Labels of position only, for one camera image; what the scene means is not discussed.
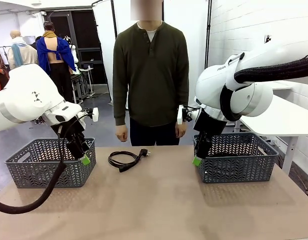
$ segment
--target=person's right hand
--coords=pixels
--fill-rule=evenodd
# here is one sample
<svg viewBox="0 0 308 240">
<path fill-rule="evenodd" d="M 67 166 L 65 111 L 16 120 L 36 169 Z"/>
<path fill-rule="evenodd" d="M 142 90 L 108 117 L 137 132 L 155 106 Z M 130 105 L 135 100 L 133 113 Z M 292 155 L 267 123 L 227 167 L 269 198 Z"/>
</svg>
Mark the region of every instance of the person's right hand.
<svg viewBox="0 0 308 240">
<path fill-rule="evenodd" d="M 128 128 L 126 125 L 116 126 L 116 137 L 125 143 L 128 140 Z"/>
</svg>

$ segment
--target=brown scarf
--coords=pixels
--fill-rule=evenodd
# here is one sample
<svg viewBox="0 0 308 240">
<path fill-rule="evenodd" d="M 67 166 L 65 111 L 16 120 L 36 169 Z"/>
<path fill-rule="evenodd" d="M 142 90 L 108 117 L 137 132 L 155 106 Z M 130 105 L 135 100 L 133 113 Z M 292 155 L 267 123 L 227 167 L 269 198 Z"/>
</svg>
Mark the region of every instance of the brown scarf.
<svg viewBox="0 0 308 240">
<path fill-rule="evenodd" d="M 56 38 L 56 34 L 53 31 L 46 31 L 43 34 L 44 38 Z"/>
</svg>

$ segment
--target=basket rim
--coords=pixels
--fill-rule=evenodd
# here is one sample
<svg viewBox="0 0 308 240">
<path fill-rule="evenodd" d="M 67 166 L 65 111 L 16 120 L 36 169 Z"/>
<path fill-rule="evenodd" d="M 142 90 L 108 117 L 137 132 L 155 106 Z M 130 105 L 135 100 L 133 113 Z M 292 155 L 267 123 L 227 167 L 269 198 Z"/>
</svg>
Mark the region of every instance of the basket rim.
<svg viewBox="0 0 308 240">
<path fill-rule="evenodd" d="M 95 137 L 86 137 L 86 140 L 92 140 L 92 143 L 89 145 L 92 146 L 93 144 L 95 144 Z M 34 142 L 38 141 L 38 140 L 58 140 L 56 137 L 39 137 L 36 138 L 34 140 L 32 140 L 31 142 L 27 143 L 26 145 L 24 145 L 23 147 L 21 147 L 18 151 L 16 151 L 13 155 L 11 155 L 4 163 L 6 165 L 12 165 L 12 164 L 55 164 L 55 163 L 59 163 L 60 161 L 38 161 L 38 162 L 9 162 L 9 160 L 11 160 L 15 155 L 18 154 L 18 152 L 22 151 L 24 148 L 26 148 L 27 146 L 33 144 Z M 68 161 L 64 161 L 64 163 L 69 163 L 69 164 L 73 164 L 73 163 L 78 163 L 80 162 L 80 159 L 77 160 L 68 160 Z"/>
<path fill-rule="evenodd" d="M 277 157 L 279 155 L 279 152 L 276 151 L 271 145 L 269 145 L 266 141 L 264 141 L 264 139 L 262 139 L 259 135 L 255 134 L 254 132 L 226 132 L 226 133 L 222 133 L 218 136 L 221 135 L 254 135 L 256 136 L 259 140 L 263 141 L 269 148 L 271 151 L 273 151 L 275 154 L 268 154 L 268 155 L 251 155 L 251 156 L 220 156 L 220 157 L 207 157 L 208 159 L 235 159 L 235 158 L 257 158 L 259 156 L 262 157 Z"/>
</svg>

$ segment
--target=brown tabletop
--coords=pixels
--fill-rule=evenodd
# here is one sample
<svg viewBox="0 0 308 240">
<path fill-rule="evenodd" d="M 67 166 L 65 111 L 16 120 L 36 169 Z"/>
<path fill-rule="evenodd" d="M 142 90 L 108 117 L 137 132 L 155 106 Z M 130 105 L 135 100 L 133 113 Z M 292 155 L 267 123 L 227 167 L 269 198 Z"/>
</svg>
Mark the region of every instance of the brown tabletop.
<svg viewBox="0 0 308 240">
<path fill-rule="evenodd" d="M 149 147 L 151 156 L 119 173 L 114 151 L 97 148 L 82 188 L 55 189 L 37 210 L 0 213 L 0 240 L 292 240 L 308 238 L 308 197 L 277 166 L 269 182 L 203 184 L 192 146 Z M 118 161 L 131 160 L 117 156 Z M 42 189 L 0 192 L 22 206 Z"/>
</svg>

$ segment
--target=gray floor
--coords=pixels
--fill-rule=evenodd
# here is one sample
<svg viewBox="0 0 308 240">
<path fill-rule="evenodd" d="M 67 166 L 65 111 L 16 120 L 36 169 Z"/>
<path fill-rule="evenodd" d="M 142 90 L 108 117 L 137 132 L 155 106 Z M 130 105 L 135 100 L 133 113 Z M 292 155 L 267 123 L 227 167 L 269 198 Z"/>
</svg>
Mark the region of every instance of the gray floor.
<svg viewBox="0 0 308 240">
<path fill-rule="evenodd" d="M 86 119 L 86 137 L 95 138 L 96 147 L 119 147 L 130 146 L 131 143 L 120 142 L 115 136 L 115 122 L 113 117 L 113 107 L 109 105 L 110 97 L 108 94 L 97 98 L 84 101 L 84 107 L 98 107 L 99 121 L 92 122 Z M 225 132 L 231 132 L 233 128 L 226 128 Z M 186 135 L 181 139 L 181 145 L 192 145 L 193 135 L 197 134 L 191 124 L 188 126 Z M 4 188 L 11 180 L 10 173 L 4 162 L 23 146 L 37 138 L 55 138 L 56 135 L 52 129 L 45 124 L 34 124 L 27 122 L 5 131 L 0 132 L 0 190 Z"/>
</svg>

